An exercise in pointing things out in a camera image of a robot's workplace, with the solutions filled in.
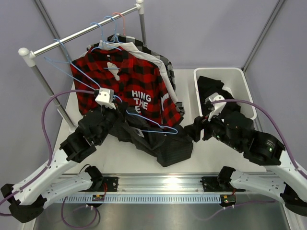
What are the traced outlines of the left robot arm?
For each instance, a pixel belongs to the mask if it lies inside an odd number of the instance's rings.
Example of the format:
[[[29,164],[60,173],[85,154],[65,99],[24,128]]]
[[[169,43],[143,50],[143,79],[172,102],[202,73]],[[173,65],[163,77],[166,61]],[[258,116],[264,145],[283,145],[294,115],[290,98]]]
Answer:
[[[57,184],[54,181],[103,144],[114,124],[124,118],[127,107],[127,103],[115,102],[114,108],[101,106],[89,111],[50,160],[21,182],[5,184],[0,190],[10,203],[10,215],[21,223],[27,223],[59,199],[79,191],[100,190],[104,177],[95,166]]]

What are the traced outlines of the plain black shirt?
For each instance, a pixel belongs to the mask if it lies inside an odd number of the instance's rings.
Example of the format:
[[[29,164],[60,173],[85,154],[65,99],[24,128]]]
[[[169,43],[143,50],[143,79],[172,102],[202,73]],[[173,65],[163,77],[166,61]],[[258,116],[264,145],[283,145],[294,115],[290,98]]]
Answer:
[[[223,90],[224,83],[221,80],[214,80],[204,76],[200,76],[197,80],[197,86],[199,90],[199,98],[201,103],[202,114],[205,115],[205,112],[208,110],[205,108],[205,99],[214,93],[218,93],[223,96],[225,99],[234,99],[231,93],[226,90]],[[218,115],[220,118],[225,118],[227,115],[232,112],[241,112],[241,106],[235,102],[226,103],[222,112]]]

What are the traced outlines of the dark pinstriped shirt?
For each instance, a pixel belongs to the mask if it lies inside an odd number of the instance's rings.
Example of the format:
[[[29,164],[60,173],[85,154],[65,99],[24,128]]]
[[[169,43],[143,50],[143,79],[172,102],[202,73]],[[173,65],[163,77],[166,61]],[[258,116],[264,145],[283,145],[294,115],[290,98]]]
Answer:
[[[181,125],[176,124],[171,129],[151,127],[150,122],[136,115],[136,110],[131,106],[127,108],[125,115],[125,120],[117,120],[110,131],[110,135],[119,141],[134,144],[136,149],[156,157],[157,162],[163,167],[191,157],[192,138]]]

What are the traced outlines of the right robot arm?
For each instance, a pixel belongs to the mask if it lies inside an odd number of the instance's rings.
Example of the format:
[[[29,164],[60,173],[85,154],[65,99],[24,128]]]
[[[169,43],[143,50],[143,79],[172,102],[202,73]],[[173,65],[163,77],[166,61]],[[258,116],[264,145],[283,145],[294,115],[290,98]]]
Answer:
[[[249,190],[284,204],[298,215],[307,215],[306,178],[295,168],[285,145],[271,134],[256,131],[251,119],[239,112],[233,112],[224,119],[198,116],[184,129],[194,141],[215,138],[241,153],[249,162],[263,166],[278,176],[276,179],[265,179],[224,166],[216,179],[202,179],[204,190]]]

